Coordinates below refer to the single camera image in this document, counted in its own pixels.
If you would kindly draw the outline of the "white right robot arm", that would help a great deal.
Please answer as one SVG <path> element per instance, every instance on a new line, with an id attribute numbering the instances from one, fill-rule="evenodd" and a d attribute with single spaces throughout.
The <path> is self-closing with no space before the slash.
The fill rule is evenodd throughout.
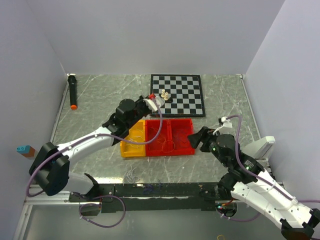
<path id="1" fill-rule="evenodd" d="M 204 126 L 187 138 L 192 148 L 213 154 L 227 168 L 217 184 L 221 198 L 246 203 L 272 221 L 287 240 L 313 238 L 319 209 L 309 208 L 284 190 L 259 162 L 241 152 L 233 135 Z"/>

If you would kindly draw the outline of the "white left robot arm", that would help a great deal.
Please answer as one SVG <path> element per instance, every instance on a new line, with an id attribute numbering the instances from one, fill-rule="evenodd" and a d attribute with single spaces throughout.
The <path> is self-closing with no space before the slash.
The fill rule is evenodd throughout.
<path id="1" fill-rule="evenodd" d="M 28 183 L 36 182 L 48 196 L 69 191 L 95 200 L 102 192 L 98 182 L 88 173 L 71 172 L 71 165 L 123 141 L 140 119 L 159 108 L 155 98 L 123 99 L 109 120 L 93 132 L 59 145 L 44 144 L 29 169 Z"/>

